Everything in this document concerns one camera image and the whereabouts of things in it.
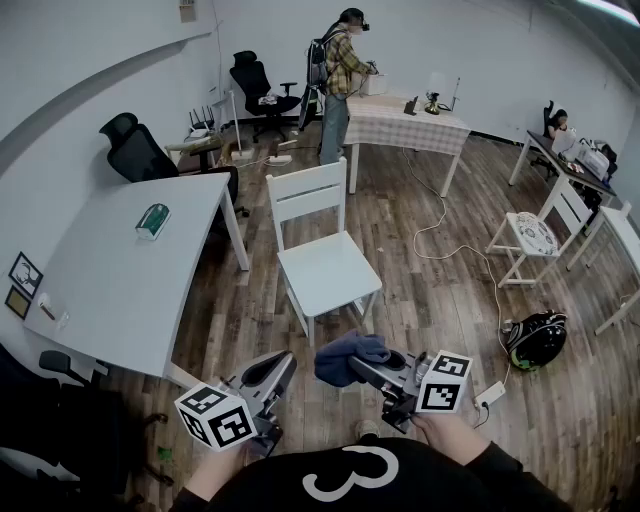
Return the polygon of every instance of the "white box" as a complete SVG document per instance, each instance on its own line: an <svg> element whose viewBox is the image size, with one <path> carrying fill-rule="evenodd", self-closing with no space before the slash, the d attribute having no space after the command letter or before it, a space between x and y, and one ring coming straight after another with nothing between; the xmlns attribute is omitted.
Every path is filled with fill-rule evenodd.
<svg viewBox="0 0 640 512"><path fill-rule="evenodd" d="M422 379L416 412L455 413L460 408L473 359L445 350L429 365Z"/></svg>
<svg viewBox="0 0 640 512"><path fill-rule="evenodd" d="M351 90L357 91L366 96L375 96L378 94L386 94L389 91L389 75L366 75L366 80L362 84L362 75L353 73L351 76Z"/></svg>
<svg viewBox="0 0 640 512"><path fill-rule="evenodd" d="M221 452L258 435L245 400L204 382L175 405L191 437Z"/></svg>

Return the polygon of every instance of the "blue cloth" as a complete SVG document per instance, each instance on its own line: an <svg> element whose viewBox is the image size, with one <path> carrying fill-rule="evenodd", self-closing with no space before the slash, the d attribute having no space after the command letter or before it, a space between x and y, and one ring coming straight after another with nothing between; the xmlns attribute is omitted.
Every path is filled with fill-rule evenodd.
<svg viewBox="0 0 640 512"><path fill-rule="evenodd" d="M356 381L366 382L349 366L349 356L384 363L391 353L384 346L384 336L363 336L354 329L318 350L314 362L316 377L337 388Z"/></svg>

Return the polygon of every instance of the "lamp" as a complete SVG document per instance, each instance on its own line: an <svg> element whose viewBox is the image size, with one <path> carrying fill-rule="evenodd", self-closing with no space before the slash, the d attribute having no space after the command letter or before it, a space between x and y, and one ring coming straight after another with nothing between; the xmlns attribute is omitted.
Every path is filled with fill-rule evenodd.
<svg viewBox="0 0 640 512"><path fill-rule="evenodd" d="M443 93L446 86L446 80L443 73L434 71L429 78L429 88L427 90L427 99L429 104L424 109L425 112L437 116L440 114L438 108L438 96Z"/></svg>

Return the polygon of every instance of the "black helmet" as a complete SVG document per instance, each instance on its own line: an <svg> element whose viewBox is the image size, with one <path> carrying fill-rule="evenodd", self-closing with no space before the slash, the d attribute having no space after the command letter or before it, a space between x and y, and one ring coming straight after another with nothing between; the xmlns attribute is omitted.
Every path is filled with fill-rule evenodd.
<svg viewBox="0 0 640 512"><path fill-rule="evenodd" d="M521 370L535 371L553 361L567 339L566 320L566 315L550 309L512 324L507 341L511 362Z"/></svg>

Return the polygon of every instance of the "sneaker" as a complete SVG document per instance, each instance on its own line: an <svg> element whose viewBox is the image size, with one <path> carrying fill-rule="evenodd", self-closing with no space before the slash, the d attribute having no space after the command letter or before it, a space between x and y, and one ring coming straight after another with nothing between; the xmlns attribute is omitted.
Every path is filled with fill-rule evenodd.
<svg viewBox="0 0 640 512"><path fill-rule="evenodd" d="M367 434L373 434L376 437L380 437L380 429L378 428L378 425L376 425L375 421L362 420L356 425L356 439L358 441Z"/></svg>

